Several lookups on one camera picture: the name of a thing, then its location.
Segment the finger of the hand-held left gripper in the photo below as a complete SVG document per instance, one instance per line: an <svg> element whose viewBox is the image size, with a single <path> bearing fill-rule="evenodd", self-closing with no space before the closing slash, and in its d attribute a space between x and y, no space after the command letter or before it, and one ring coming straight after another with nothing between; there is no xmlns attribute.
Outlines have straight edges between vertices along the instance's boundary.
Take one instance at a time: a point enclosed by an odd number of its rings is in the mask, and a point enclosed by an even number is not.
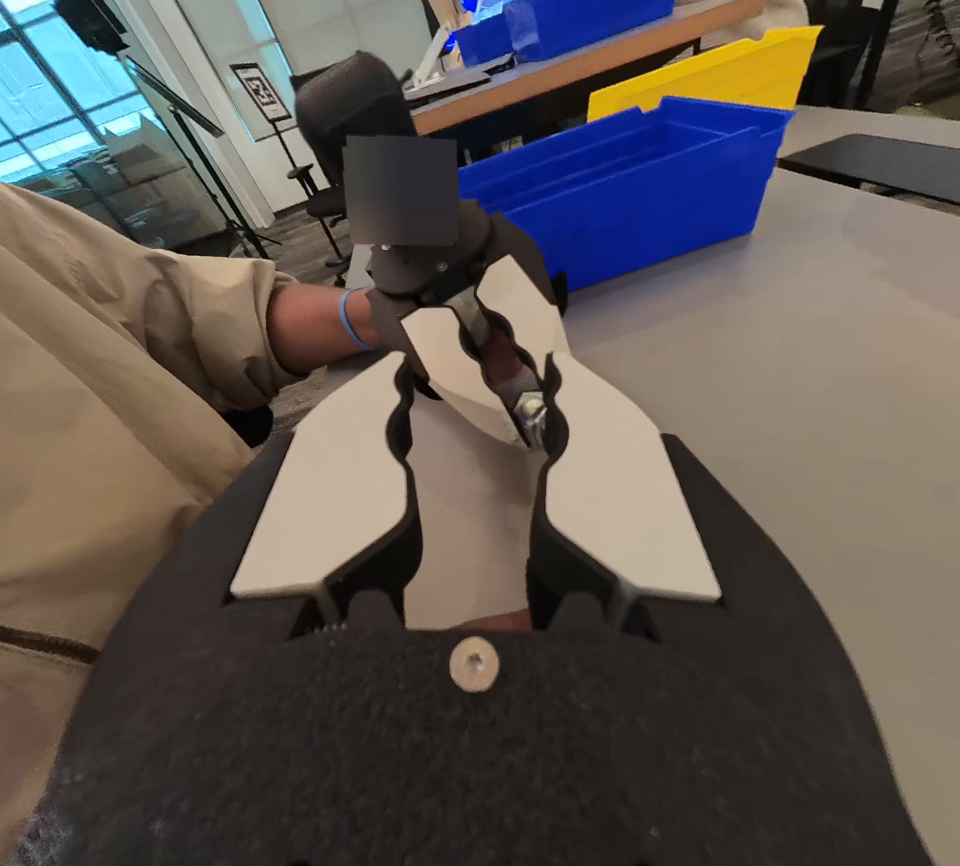
<svg viewBox="0 0 960 866"><path fill-rule="evenodd" d="M504 445L526 444L479 360L465 348L461 334L467 328L453 308L417 308L400 325L434 393L488 437Z"/></svg>
<svg viewBox="0 0 960 866"><path fill-rule="evenodd" d="M486 319L507 332L537 378L545 376L549 356L570 352L560 309L510 255L486 268L476 301Z"/></svg>

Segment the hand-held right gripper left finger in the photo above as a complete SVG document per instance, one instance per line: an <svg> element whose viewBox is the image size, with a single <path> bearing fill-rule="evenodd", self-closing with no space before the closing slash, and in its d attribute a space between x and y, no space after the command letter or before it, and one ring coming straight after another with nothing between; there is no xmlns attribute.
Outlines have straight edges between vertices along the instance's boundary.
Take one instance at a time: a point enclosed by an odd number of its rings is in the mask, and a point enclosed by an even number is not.
<svg viewBox="0 0 960 866"><path fill-rule="evenodd" d="M424 556L408 462L414 376L384 353L294 429L229 587L232 600L311 599L325 625L357 596L385 597L402 628Z"/></svg>

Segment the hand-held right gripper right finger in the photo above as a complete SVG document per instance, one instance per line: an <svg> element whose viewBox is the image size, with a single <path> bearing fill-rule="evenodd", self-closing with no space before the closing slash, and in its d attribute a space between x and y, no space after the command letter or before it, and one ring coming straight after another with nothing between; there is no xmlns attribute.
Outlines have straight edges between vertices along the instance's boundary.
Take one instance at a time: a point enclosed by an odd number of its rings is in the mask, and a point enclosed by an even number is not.
<svg viewBox="0 0 960 866"><path fill-rule="evenodd" d="M664 436L568 353L546 359L543 448L529 547L536 618L586 594L615 630L653 633L649 600L713 606L722 589Z"/></svg>

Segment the silver hex bolt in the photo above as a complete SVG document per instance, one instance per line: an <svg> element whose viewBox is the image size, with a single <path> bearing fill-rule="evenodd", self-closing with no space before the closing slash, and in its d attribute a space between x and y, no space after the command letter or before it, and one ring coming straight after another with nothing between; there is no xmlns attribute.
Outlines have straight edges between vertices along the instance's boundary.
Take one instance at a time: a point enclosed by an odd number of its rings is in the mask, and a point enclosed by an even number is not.
<svg viewBox="0 0 960 866"><path fill-rule="evenodd" d="M522 392L512 408L518 432L531 449L542 449L545 442L548 409L540 391Z"/></svg>

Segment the blue divided plastic bin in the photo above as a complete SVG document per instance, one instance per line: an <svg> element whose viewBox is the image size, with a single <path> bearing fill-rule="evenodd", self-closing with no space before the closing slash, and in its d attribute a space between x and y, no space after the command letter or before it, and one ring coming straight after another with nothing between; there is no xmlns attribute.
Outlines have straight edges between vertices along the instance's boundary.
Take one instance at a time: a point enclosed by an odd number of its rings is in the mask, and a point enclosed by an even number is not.
<svg viewBox="0 0 960 866"><path fill-rule="evenodd" d="M460 170L571 292L754 230L793 109L666 96Z"/></svg>

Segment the person's left forearm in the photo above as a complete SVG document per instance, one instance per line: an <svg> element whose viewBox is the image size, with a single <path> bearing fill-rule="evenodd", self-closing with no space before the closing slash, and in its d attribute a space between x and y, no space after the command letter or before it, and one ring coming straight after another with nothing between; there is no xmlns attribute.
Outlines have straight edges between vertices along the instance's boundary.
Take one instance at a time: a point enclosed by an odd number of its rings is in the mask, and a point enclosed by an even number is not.
<svg viewBox="0 0 960 866"><path fill-rule="evenodd" d="M292 283L270 294L266 328L278 364L295 376L306 376L366 351L358 349L342 329L338 302L346 290ZM361 302L351 301L350 319L361 335Z"/></svg>

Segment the blue wristband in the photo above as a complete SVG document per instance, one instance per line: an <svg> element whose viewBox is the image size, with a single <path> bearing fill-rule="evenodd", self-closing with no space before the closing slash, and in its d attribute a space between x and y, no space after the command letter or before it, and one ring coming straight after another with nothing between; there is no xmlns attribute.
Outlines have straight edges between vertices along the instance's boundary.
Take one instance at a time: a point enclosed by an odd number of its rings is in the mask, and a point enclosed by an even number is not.
<svg viewBox="0 0 960 866"><path fill-rule="evenodd" d="M352 344L359 350L367 353L375 353L381 350L379 334L373 325L372 307L369 302L370 287L359 287L345 290L338 301L338 313L342 330ZM358 315L360 316L361 332L366 331L363 336L357 331L351 319L352 301L361 303L362 308Z"/></svg>

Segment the tag sign on stand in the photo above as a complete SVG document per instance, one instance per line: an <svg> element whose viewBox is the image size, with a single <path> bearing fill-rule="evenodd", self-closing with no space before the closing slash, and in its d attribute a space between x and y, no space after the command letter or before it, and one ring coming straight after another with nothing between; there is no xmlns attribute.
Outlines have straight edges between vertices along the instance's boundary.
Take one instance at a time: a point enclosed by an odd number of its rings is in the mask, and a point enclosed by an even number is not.
<svg viewBox="0 0 960 866"><path fill-rule="evenodd" d="M282 123L293 121L294 116L264 70L258 64L252 62L231 64L229 68L261 116L273 129L291 166L298 168L292 152L283 139L281 130Z"/></svg>

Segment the yellow plastic bin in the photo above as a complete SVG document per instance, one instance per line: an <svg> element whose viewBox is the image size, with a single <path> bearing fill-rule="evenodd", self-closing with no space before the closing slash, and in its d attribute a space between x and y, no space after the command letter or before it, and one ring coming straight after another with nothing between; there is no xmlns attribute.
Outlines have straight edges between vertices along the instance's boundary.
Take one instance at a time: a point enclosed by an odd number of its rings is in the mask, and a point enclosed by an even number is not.
<svg viewBox="0 0 960 866"><path fill-rule="evenodd" d="M796 107L822 27L771 29L762 39L743 39L590 95L593 122L631 108L656 109L665 97L681 97L789 111Z"/></svg>

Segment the black desk mat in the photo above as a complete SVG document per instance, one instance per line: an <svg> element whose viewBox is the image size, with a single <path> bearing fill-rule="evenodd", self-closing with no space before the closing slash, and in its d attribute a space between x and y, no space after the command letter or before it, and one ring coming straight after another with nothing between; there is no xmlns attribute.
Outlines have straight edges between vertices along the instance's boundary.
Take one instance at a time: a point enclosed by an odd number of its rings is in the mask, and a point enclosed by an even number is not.
<svg viewBox="0 0 960 866"><path fill-rule="evenodd" d="M958 148L849 133L782 156L777 165L848 188L870 184L959 204Z"/></svg>

